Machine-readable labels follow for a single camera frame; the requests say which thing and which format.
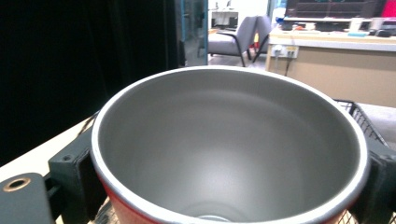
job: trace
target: chair backrest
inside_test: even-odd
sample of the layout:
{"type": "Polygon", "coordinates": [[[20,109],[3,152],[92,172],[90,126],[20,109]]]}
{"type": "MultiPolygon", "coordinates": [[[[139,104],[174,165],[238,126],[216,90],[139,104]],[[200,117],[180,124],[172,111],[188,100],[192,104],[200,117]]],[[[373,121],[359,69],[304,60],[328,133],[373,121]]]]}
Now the chair backrest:
{"type": "Polygon", "coordinates": [[[268,49],[268,38],[266,38],[272,31],[271,20],[267,16],[257,17],[257,33],[259,34],[259,46],[262,45],[262,41],[266,41],[262,47],[261,52],[266,52],[268,49]]]}
{"type": "Polygon", "coordinates": [[[256,21],[257,17],[245,17],[236,29],[236,36],[242,51],[247,50],[254,41],[256,21]]]}

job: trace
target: round container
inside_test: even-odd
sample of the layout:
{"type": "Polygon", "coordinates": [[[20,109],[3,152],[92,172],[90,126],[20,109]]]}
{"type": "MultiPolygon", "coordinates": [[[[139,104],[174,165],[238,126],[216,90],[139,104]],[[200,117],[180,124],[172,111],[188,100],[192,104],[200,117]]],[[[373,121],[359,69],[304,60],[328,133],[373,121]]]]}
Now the round container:
{"type": "Polygon", "coordinates": [[[205,66],[144,78],[92,130],[120,223],[324,223],[358,197],[357,123],[287,77],[205,66]]]}

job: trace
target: bowl rim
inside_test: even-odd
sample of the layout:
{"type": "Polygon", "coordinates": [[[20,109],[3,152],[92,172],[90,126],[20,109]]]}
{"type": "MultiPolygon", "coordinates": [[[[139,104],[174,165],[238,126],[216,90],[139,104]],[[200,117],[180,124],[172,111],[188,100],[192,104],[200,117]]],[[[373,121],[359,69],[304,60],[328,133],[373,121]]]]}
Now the bowl rim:
{"type": "Polygon", "coordinates": [[[198,71],[198,70],[201,71],[222,70],[222,71],[232,71],[232,72],[236,71],[236,72],[250,73],[254,75],[261,75],[261,76],[287,81],[290,84],[297,85],[301,88],[306,89],[307,91],[314,93],[316,96],[318,96],[322,100],[326,101],[328,104],[332,105],[335,109],[337,109],[340,112],[340,114],[346,119],[346,121],[354,131],[354,134],[356,135],[357,138],[359,154],[358,154],[358,164],[355,173],[349,179],[349,182],[344,186],[344,188],[338,194],[334,195],[334,197],[332,197],[329,201],[320,205],[319,207],[316,207],[312,210],[306,211],[304,213],[301,213],[293,217],[285,217],[277,220],[261,221],[261,222],[231,222],[231,223],[249,223],[249,224],[320,223],[336,217],[344,209],[347,209],[350,205],[352,205],[353,202],[358,198],[368,178],[368,173],[370,168],[368,149],[366,146],[365,137],[358,123],[344,109],[342,109],[341,106],[339,106],[332,98],[325,95],[324,93],[300,81],[291,79],[289,77],[283,77],[281,75],[270,72],[259,72],[259,71],[253,71],[251,69],[248,70],[247,68],[242,68],[242,67],[211,65],[211,66],[195,66],[195,67],[178,68],[140,79],[135,83],[131,84],[130,86],[119,91],[100,110],[92,127],[92,149],[90,153],[92,156],[93,166],[96,170],[96,173],[99,175],[102,183],[106,185],[112,191],[112,193],[119,198],[119,200],[126,203],[130,208],[134,209],[139,214],[144,215],[151,220],[158,221],[161,223],[190,223],[190,224],[222,223],[219,221],[204,220],[198,217],[189,217],[186,215],[182,215],[177,212],[170,211],[166,208],[162,208],[159,205],[151,203],[141,198],[140,196],[134,194],[132,191],[130,191],[124,185],[122,185],[121,182],[108,169],[102,157],[99,147],[99,132],[101,130],[104,117],[107,111],[110,110],[112,106],[117,101],[119,101],[120,98],[122,98],[122,96],[125,93],[155,78],[178,74],[178,73],[185,73],[189,71],[198,71]]]}

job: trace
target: gray floor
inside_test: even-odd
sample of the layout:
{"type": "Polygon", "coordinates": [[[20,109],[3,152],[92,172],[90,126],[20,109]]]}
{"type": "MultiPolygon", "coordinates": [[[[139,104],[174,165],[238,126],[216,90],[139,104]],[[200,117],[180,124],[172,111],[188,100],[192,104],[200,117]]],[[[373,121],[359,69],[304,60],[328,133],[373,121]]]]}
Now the gray floor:
{"type": "MultiPolygon", "coordinates": [[[[246,53],[244,59],[248,68],[260,71],[265,70],[265,55],[260,56],[255,63],[248,59],[246,53]]],[[[208,64],[242,67],[241,59],[236,56],[213,55],[211,57],[208,55],[208,64]]],[[[396,108],[364,104],[360,104],[360,106],[389,147],[396,150],[396,108]]]]}

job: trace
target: office chair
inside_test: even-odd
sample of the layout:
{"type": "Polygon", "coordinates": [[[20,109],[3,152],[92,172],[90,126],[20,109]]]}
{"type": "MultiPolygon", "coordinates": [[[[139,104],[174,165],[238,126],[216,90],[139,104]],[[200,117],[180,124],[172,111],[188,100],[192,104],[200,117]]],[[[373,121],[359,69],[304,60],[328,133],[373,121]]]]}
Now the office chair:
{"type": "Polygon", "coordinates": [[[272,31],[271,20],[267,16],[257,17],[257,32],[259,34],[259,49],[253,59],[255,63],[261,53],[267,53],[269,34],[272,31]]]}
{"type": "Polygon", "coordinates": [[[220,31],[209,35],[207,41],[207,53],[239,56],[245,67],[243,53],[246,51],[251,60],[249,45],[253,43],[256,31],[257,17],[246,17],[237,27],[235,32],[220,31]]]}

